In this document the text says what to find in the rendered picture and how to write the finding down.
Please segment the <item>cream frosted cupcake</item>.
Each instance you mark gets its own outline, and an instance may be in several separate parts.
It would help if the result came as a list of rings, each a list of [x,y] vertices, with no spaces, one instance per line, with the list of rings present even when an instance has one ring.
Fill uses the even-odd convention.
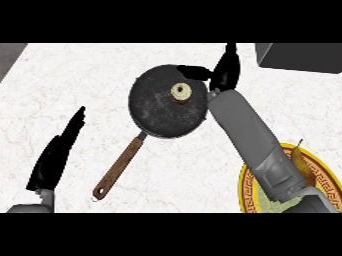
[[[170,87],[170,97],[176,103],[185,103],[191,97],[191,88],[185,83],[176,83]]]

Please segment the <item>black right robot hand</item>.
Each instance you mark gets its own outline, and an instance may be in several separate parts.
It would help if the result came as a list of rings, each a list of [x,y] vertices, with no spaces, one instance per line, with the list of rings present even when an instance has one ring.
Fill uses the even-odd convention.
[[[209,80],[209,90],[223,92],[232,90],[240,74],[240,61],[234,43],[225,45],[225,52],[212,71],[201,66],[178,65],[176,70],[187,79]]]

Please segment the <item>yellow brown pear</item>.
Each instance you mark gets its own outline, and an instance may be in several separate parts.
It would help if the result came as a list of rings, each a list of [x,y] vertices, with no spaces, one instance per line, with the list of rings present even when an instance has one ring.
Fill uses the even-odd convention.
[[[299,149],[299,144],[296,144],[296,146],[291,149],[290,160],[291,160],[291,163],[293,163],[300,175],[305,178],[305,185],[315,186],[315,176],[314,176],[314,173],[312,173],[312,171],[306,165],[306,162],[303,160],[300,149]]]

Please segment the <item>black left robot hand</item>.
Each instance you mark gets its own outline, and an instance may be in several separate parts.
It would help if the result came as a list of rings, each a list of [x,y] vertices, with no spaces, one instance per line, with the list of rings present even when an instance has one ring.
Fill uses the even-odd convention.
[[[65,166],[68,151],[76,141],[79,130],[85,124],[83,111],[85,107],[80,107],[68,120],[61,134],[52,137],[42,150],[26,184],[29,191],[39,189],[52,190],[57,186]]]

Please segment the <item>yellow orange patterned plate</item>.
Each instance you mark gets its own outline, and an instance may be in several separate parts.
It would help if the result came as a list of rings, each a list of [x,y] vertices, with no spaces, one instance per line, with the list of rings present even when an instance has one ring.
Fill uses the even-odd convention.
[[[303,148],[299,150],[306,166],[315,175],[315,188],[322,192],[336,210],[342,213],[340,182],[322,161]],[[296,197],[284,203],[269,201],[246,166],[241,166],[240,170],[237,196],[243,213],[281,213],[302,200],[300,197]]]

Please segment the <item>dark grey box appliance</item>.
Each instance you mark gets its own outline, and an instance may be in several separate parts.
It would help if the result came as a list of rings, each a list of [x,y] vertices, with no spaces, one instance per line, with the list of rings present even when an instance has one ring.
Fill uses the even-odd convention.
[[[256,43],[254,53],[262,68],[342,72],[342,43]]]

